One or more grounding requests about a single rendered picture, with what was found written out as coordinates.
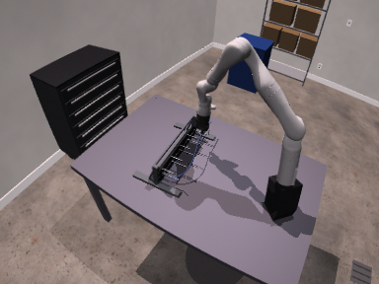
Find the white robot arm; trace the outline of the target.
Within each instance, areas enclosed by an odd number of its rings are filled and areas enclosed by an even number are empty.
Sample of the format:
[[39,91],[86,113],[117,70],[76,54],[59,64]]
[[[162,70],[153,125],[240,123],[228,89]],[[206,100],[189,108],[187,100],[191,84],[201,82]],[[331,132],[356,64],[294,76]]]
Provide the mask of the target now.
[[276,115],[284,129],[277,182],[285,186],[294,185],[301,154],[302,138],[306,131],[305,125],[303,120],[295,115],[285,94],[248,40],[237,37],[225,46],[219,60],[207,74],[206,80],[200,81],[196,85],[198,106],[201,108],[211,107],[212,98],[207,93],[215,91],[228,70],[243,60],[251,69],[258,93]]

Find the black patch panel rack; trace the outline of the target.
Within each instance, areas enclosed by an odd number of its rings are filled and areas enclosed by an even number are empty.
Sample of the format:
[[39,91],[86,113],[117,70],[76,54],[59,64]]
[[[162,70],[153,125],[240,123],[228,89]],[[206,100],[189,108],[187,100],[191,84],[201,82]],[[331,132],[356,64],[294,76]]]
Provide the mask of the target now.
[[[152,166],[152,172],[151,172],[150,176],[148,176],[148,175],[146,175],[144,173],[141,173],[139,171],[135,171],[135,173],[133,174],[133,176],[136,177],[136,178],[139,178],[139,179],[141,179],[141,180],[143,180],[143,181],[145,181],[145,182],[147,182],[149,184],[152,184],[152,185],[154,185],[154,186],[156,186],[156,187],[158,187],[158,188],[160,188],[160,189],[162,189],[164,191],[167,191],[167,192],[169,192],[169,193],[171,193],[171,194],[173,194],[175,196],[179,196],[181,194],[181,192],[182,192],[181,190],[179,190],[177,188],[174,188],[174,187],[172,187],[172,186],[170,186],[168,184],[165,184],[165,183],[161,182],[161,180],[163,179],[163,177],[165,175],[169,176],[169,175],[167,175],[167,172],[169,172],[169,169],[171,168],[171,166],[174,163],[176,163],[176,160],[179,158],[179,156],[181,155],[181,153],[182,152],[186,152],[186,151],[184,151],[184,149],[188,148],[186,146],[191,141],[191,139],[194,136],[194,134],[199,135],[199,136],[201,135],[200,134],[201,130],[196,129],[195,128],[195,124],[196,124],[196,115],[195,114],[192,115],[192,117],[189,119],[189,121],[186,124],[181,124],[181,123],[176,122],[174,126],[180,128],[181,130],[177,134],[177,136],[173,139],[173,141],[169,144],[169,146],[165,149],[165,151],[161,154],[161,156],[158,158],[158,160],[154,163],[154,165]],[[191,125],[191,127],[190,127],[190,125]],[[181,133],[183,131],[184,131],[184,133],[181,135]],[[178,137],[180,135],[181,135],[181,137],[178,139]],[[196,138],[196,137],[193,137],[193,138]],[[177,140],[177,142],[174,144],[174,142],[176,140]],[[174,146],[171,148],[171,146],[173,144],[174,144]],[[170,148],[171,148],[171,150],[167,153],[167,151]],[[188,149],[190,149],[190,148],[188,148]],[[167,155],[164,157],[164,155],[166,153],[167,153]],[[160,162],[160,160],[163,157],[164,157],[164,159],[157,166],[157,164]],[[180,160],[180,159],[178,159],[178,160]],[[180,161],[182,161],[182,160],[180,160]],[[176,163],[176,164],[179,164],[179,163]],[[179,164],[179,165],[181,165],[181,164]],[[181,165],[181,166],[184,166],[184,165]],[[187,168],[188,164],[187,164],[187,166],[184,166],[184,167]],[[169,173],[172,173],[172,172],[169,172]],[[169,176],[169,177],[171,177],[171,176]],[[175,177],[171,177],[171,178],[177,179]]]

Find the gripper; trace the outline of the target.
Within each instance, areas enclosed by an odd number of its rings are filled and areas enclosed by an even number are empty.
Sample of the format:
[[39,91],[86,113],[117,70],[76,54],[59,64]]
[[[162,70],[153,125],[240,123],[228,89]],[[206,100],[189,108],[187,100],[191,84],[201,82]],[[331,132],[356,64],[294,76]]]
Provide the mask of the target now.
[[202,134],[202,135],[204,135],[204,133],[209,128],[209,122],[208,121],[210,119],[212,109],[216,109],[216,106],[211,105],[210,108],[201,108],[201,107],[197,106],[195,128],[201,130],[200,134]]

